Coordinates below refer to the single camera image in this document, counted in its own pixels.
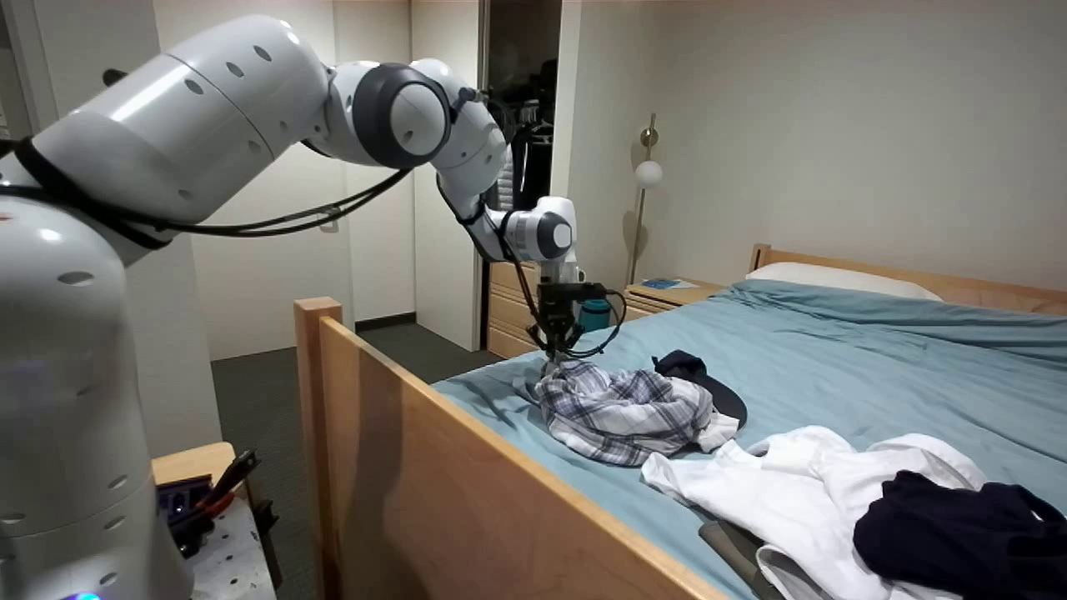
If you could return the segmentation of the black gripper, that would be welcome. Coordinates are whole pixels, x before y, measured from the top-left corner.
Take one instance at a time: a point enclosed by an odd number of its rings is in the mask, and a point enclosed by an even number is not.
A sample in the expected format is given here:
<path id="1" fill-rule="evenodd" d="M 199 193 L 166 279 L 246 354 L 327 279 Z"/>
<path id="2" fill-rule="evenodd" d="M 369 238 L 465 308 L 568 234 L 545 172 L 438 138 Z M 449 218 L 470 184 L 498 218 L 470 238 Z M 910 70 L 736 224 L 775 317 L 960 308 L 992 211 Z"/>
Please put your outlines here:
<path id="1" fill-rule="evenodd" d="M 612 299 L 612 289 L 605 284 L 562 284 L 562 279 L 545 279 L 536 287 L 545 350 L 549 356 L 569 354 L 577 340 L 592 333 L 592 329 L 582 329 L 582 303 L 597 298 Z"/>

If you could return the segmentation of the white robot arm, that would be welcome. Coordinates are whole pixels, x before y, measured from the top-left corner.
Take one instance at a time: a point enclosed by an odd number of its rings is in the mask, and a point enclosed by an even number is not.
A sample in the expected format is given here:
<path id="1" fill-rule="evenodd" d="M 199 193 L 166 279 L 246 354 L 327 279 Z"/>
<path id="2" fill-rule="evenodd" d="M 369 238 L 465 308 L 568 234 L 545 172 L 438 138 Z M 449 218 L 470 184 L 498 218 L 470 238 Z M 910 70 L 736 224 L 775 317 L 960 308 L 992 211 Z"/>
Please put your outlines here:
<path id="1" fill-rule="evenodd" d="M 286 147 L 438 171 L 489 260 L 582 292 L 568 197 L 501 211 L 507 138 L 442 61 L 325 63 L 289 22 L 240 16 L 118 76 L 4 154 L 0 562 L 4 600 L 189 600 L 156 510 L 126 269 L 213 214 Z"/>

